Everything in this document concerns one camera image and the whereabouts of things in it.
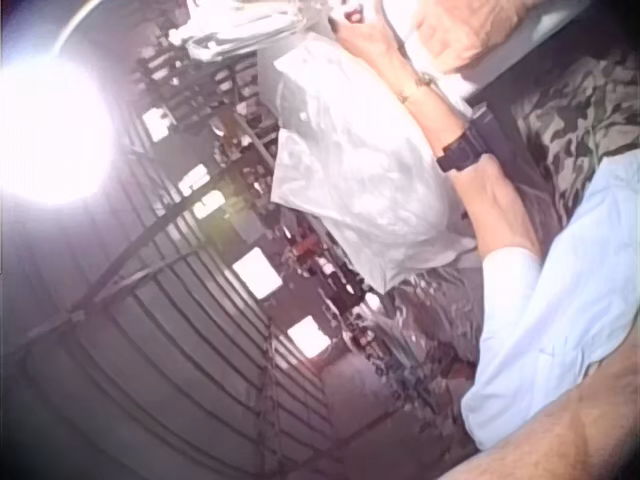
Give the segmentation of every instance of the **black wristwatch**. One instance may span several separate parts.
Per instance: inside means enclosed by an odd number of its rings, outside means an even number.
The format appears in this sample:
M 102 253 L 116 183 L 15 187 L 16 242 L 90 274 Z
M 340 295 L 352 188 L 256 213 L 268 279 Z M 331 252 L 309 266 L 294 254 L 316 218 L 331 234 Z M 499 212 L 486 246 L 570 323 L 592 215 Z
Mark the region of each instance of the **black wristwatch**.
M 485 153 L 491 153 L 487 144 L 474 128 L 473 122 L 457 140 L 444 147 L 443 151 L 443 155 L 438 158 L 438 165 L 445 173 L 451 170 L 460 172 L 478 163 L 480 157 Z

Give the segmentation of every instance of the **tan fabric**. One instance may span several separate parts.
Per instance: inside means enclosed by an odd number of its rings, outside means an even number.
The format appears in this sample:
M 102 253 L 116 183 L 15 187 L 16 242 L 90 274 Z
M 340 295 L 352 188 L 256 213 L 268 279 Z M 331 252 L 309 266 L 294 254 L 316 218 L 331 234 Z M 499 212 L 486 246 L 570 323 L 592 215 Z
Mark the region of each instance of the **tan fabric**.
M 438 70 L 452 72 L 504 42 L 543 0 L 423 0 L 413 25 Z

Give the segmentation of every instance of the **lamp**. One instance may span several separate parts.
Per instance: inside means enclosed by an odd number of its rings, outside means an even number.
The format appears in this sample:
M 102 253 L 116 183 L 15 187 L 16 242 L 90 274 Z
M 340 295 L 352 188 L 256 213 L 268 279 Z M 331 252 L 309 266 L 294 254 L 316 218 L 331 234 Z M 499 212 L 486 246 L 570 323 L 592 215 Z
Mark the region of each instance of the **lamp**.
M 99 1 L 85 3 L 52 55 L 0 72 L 0 188 L 49 205 L 95 192 L 113 155 L 113 125 L 97 86 L 57 57 Z

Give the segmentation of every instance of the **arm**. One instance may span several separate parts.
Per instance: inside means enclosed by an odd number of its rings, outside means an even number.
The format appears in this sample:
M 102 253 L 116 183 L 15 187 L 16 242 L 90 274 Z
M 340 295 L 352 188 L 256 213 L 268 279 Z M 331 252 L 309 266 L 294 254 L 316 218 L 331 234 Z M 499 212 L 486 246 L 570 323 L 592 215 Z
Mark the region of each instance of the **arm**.
M 345 8 L 337 10 L 330 22 L 345 49 L 368 63 L 395 94 L 415 85 L 417 75 L 398 51 L 381 1 L 375 2 L 371 21 L 352 24 L 345 13 Z M 464 132 L 466 122 L 431 88 L 413 92 L 405 105 L 436 155 Z M 484 155 L 476 165 L 447 176 L 469 214 L 482 258 L 504 247 L 521 247 L 541 256 L 522 200 L 495 157 Z
M 610 478 L 640 439 L 638 326 L 596 372 L 442 480 Z

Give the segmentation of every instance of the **white sleeve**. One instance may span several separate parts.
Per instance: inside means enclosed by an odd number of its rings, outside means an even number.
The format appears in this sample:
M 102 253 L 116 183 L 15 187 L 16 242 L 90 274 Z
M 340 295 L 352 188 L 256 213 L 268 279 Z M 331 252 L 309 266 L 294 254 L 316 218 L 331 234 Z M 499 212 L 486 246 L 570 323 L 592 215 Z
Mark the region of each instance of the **white sleeve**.
M 507 249 L 485 260 L 480 362 L 462 400 L 479 448 L 579 384 L 631 330 L 640 304 L 639 199 L 640 151 L 606 159 L 535 285 L 524 254 Z

